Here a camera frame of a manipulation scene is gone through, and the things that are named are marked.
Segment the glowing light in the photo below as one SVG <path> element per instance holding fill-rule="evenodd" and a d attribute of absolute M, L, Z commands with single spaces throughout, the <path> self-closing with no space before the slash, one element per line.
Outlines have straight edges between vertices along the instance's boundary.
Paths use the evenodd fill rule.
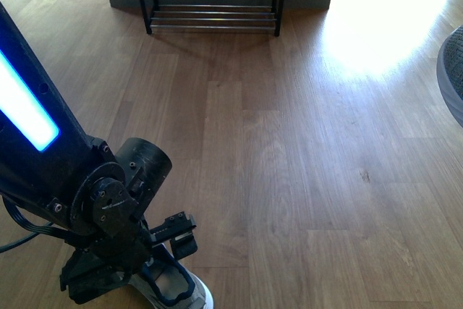
<path fill-rule="evenodd" d="M 59 136 L 53 119 L 1 51 L 0 110 L 40 152 Z"/>

